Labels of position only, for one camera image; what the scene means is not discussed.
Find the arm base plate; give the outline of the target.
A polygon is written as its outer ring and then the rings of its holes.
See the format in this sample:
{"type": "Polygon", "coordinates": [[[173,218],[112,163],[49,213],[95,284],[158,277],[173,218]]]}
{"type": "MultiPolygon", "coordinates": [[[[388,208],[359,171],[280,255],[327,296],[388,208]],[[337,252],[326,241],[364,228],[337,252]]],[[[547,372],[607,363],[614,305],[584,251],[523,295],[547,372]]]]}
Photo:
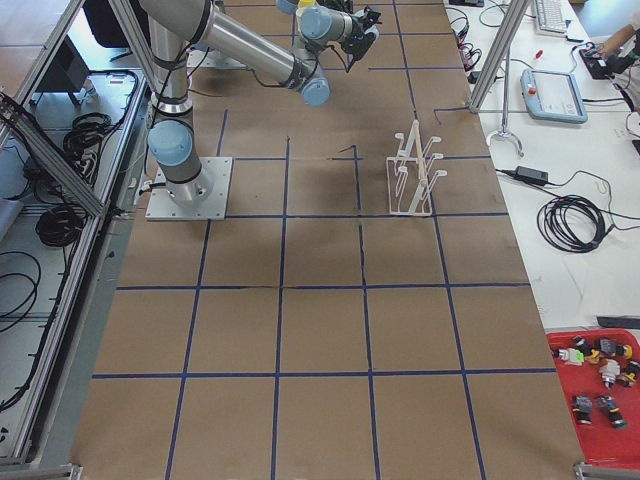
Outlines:
{"type": "Polygon", "coordinates": [[[155,181],[165,186],[150,193],[146,219],[150,221],[224,220],[232,176],[232,157],[201,157],[200,174],[176,184],[158,168],[155,181]]]}

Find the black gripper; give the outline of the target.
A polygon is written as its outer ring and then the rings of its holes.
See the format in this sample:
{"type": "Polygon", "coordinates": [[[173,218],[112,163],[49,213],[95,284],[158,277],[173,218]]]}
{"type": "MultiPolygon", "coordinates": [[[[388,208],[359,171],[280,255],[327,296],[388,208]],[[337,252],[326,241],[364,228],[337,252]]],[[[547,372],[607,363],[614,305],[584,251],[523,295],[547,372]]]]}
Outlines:
{"type": "Polygon", "coordinates": [[[377,20],[351,20],[350,32],[341,41],[341,49],[351,56],[364,56],[379,36],[377,20]]]}

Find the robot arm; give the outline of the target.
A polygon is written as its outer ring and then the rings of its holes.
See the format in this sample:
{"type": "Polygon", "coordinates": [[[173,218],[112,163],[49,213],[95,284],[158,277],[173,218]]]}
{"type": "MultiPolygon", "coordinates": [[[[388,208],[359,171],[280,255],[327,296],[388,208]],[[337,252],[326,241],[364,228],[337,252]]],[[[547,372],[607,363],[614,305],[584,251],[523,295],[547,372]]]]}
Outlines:
{"type": "Polygon", "coordinates": [[[340,46],[351,62],[363,58],[378,38],[379,11],[355,11],[349,1],[280,1],[279,10],[296,18],[298,33],[284,49],[227,15],[220,1],[144,1],[153,54],[152,106],[147,145],[165,178],[169,198],[194,205],[207,198],[214,178],[199,158],[192,126],[190,48],[203,51],[215,67],[245,68],[270,78],[270,87],[301,94],[320,106],[330,85],[318,56],[340,46]]]}
{"type": "Polygon", "coordinates": [[[315,5],[316,0],[276,0],[276,7],[287,15],[295,14],[299,9],[315,5]]]}

